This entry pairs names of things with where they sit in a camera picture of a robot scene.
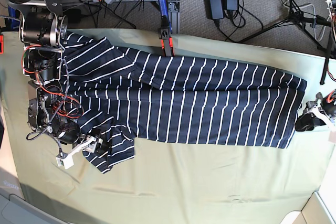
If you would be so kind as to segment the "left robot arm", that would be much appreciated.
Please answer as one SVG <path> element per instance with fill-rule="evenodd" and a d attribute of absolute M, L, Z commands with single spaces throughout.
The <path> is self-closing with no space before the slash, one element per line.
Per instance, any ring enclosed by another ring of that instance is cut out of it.
<path fill-rule="evenodd" d="M 335 0 L 325 0 L 330 19 L 330 32 L 325 53 L 322 76 L 320 84 L 325 83 L 326 76 L 335 81 L 335 76 L 329 70 L 329 61 L 332 57 L 332 50 L 335 49 Z M 326 125 L 331 131 L 335 131 L 335 90 L 332 90 L 325 97 L 317 93 L 313 101 L 308 101 L 303 113 L 295 122 L 297 132 L 312 131 L 318 126 Z"/>

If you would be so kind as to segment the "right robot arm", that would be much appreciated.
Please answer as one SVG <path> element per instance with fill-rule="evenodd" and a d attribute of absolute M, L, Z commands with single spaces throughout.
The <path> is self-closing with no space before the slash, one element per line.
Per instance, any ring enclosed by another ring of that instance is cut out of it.
<path fill-rule="evenodd" d="M 81 133 L 77 123 L 83 107 L 68 93 L 70 83 L 60 84 L 62 72 L 68 72 L 63 43 L 67 32 L 67 17 L 60 0 L 7 0 L 20 12 L 19 38 L 24 44 L 21 59 L 23 74 L 30 77 L 28 125 L 26 139 L 33 141 L 42 135 L 58 146 L 70 144 L 72 149 L 59 151 L 60 166 L 73 165 L 73 156 L 81 151 L 102 154 L 107 145 L 98 129 Z"/>

